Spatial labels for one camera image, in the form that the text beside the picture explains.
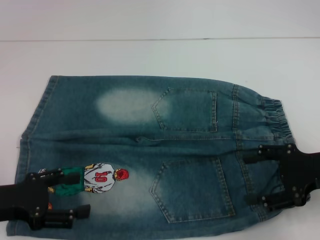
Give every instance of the back pocket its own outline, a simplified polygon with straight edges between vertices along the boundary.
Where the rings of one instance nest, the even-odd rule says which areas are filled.
[[[235,215],[217,157],[163,162],[150,192],[169,223]]]
[[[164,130],[217,131],[217,93],[209,90],[169,87],[152,106]]]

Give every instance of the jeans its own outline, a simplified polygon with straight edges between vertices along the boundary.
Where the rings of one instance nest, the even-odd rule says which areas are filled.
[[[155,76],[52,76],[22,135],[16,183],[63,168],[79,184],[49,189],[53,209],[90,204],[73,229],[9,236],[160,240],[240,231],[280,211],[248,194],[283,189],[276,161],[245,164],[260,144],[294,143],[279,100],[228,82]]]

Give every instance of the white surface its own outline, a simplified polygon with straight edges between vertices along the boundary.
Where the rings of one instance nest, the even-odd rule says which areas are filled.
[[[219,3],[229,8],[225,7],[223,13],[221,10],[208,13],[209,16],[202,13],[218,1],[195,1],[198,7],[191,1],[184,4],[182,1],[101,1],[101,5],[110,8],[105,16],[100,5],[84,2],[64,1],[63,5],[53,6],[39,1],[39,7],[28,9],[13,6],[15,2],[21,1],[11,1],[9,7],[0,1],[2,40],[81,40],[87,36],[90,39],[202,38],[209,32],[219,37],[319,36],[319,19],[315,19],[319,16],[314,15],[319,1],[303,1],[312,2],[310,6],[288,0],[278,0],[277,4],[225,0]],[[201,11],[189,19],[183,13],[189,13],[192,8]],[[237,18],[239,21],[234,19],[234,25],[230,24],[228,20],[236,13],[239,16],[242,10],[246,21]],[[183,23],[194,25],[186,27]],[[300,150],[320,152],[320,39],[0,42],[0,185],[14,182],[19,137],[51,75],[196,77],[243,85],[282,100]],[[319,239],[319,203],[320,191],[314,191],[304,207],[287,210],[242,232],[207,239]],[[7,237],[5,226],[6,223],[0,223],[0,240],[27,239]]]
[[[0,40],[320,37],[319,0],[2,0]]]

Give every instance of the cartoon boy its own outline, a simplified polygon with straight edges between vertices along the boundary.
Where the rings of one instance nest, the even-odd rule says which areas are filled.
[[[116,180],[122,181],[129,178],[129,172],[126,169],[118,168],[116,170],[110,164],[96,163],[83,167],[65,167],[62,168],[65,175],[70,173],[80,174],[80,183],[66,185],[60,184],[49,187],[48,191],[60,196],[71,196],[86,191],[94,194],[104,193],[110,190]]]

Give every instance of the white jersey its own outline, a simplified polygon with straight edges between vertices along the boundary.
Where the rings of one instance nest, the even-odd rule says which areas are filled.
[[[110,164],[97,163],[84,170],[84,188],[92,188],[95,194],[106,192],[115,184],[114,173]]]

